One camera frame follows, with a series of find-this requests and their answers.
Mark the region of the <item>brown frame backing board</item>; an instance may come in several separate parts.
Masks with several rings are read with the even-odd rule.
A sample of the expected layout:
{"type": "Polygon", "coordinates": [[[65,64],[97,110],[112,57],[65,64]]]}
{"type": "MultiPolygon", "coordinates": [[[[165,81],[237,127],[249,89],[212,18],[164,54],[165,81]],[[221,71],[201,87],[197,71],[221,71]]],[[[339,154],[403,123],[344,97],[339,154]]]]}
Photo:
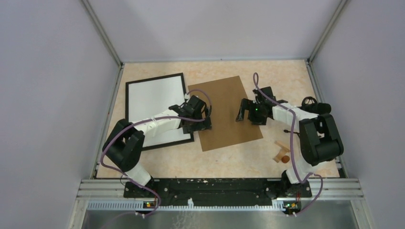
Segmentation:
{"type": "Polygon", "coordinates": [[[211,99],[212,129],[199,132],[202,151],[215,150],[262,139],[259,126],[252,125],[247,116],[241,122],[235,119],[241,100],[247,98],[239,76],[189,85],[188,89],[204,91],[211,99]]]}

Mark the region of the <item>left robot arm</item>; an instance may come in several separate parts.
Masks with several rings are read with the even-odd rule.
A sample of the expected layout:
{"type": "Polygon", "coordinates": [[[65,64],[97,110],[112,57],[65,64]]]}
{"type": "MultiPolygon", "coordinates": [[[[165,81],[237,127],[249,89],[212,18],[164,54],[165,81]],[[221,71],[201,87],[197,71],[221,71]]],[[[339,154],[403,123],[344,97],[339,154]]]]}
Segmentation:
{"type": "Polygon", "coordinates": [[[100,164],[107,167],[104,157],[113,165],[110,169],[135,182],[135,191],[141,197],[153,192],[152,176],[140,164],[140,156],[146,140],[171,130],[182,129],[184,134],[210,130],[212,103],[192,95],[181,105],[172,105],[167,110],[135,123],[119,120],[102,148],[100,164]]]}

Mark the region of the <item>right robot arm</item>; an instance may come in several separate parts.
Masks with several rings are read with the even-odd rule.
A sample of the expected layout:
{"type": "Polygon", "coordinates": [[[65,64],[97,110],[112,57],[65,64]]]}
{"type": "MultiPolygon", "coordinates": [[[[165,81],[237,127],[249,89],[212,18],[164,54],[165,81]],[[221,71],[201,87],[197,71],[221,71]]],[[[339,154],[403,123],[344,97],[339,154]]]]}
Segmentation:
{"type": "Polygon", "coordinates": [[[243,98],[236,121],[243,121],[245,113],[253,125],[266,125],[267,119],[282,122],[290,127],[290,133],[298,134],[301,156],[294,158],[291,153],[292,168],[281,175],[280,191],[287,197],[294,196],[306,184],[317,167],[332,161],[344,152],[344,146],[337,129],[331,105],[319,103],[307,96],[300,106],[291,105],[286,100],[277,100],[272,88],[254,89],[254,100],[243,98]]]}

